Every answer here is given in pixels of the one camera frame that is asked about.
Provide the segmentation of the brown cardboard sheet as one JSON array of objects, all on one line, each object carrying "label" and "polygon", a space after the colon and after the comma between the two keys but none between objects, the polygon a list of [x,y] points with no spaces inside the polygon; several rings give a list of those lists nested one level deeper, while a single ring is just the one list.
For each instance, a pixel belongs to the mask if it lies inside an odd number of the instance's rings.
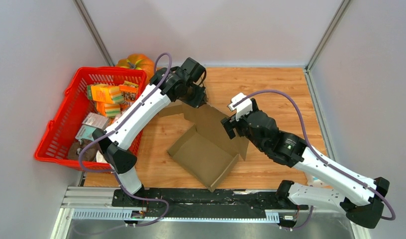
[{"label": "brown cardboard sheet", "polygon": [[193,108],[182,104],[184,119],[193,125],[167,150],[168,155],[213,192],[239,159],[246,159],[249,141],[230,139],[221,120],[228,116],[205,104]]}]

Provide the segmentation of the brown cardboard box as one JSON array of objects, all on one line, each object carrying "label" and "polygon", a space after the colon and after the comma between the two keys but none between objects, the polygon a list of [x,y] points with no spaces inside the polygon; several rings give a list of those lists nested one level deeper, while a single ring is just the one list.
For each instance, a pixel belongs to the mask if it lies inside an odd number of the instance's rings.
[{"label": "brown cardboard box", "polygon": [[170,103],[158,112],[159,117],[173,116],[183,113],[183,104],[181,102]]}]

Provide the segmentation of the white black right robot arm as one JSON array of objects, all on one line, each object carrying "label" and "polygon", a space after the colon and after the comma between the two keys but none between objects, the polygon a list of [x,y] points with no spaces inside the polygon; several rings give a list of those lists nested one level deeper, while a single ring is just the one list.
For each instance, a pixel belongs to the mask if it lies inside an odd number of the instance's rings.
[{"label": "white black right robot arm", "polygon": [[301,137],[279,130],[276,121],[258,109],[255,99],[243,97],[231,100],[228,108],[236,113],[221,120],[229,138],[245,137],[275,163],[308,173],[330,186],[311,188],[284,180],[277,189],[278,206],[312,205],[343,213],[368,229],[377,226],[390,186],[387,179],[372,179],[334,162]]}]

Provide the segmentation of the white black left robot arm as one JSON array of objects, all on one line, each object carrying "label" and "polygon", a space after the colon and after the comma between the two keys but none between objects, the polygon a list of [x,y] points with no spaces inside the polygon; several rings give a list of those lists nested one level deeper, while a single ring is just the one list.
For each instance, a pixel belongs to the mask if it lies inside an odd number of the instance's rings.
[{"label": "white black left robot arm", "polygon": [[204,105],[205,77],[206,68],[190,57],[181,66],[161,68],[118,120],[105,130],[96,129],[93,132],[99,152],[126,191],[124,198],[131,206],[141,205],[144,193],[135,169],[137,156],[129,147],[154,116],[170,103],[179,100],[193,108]]}]

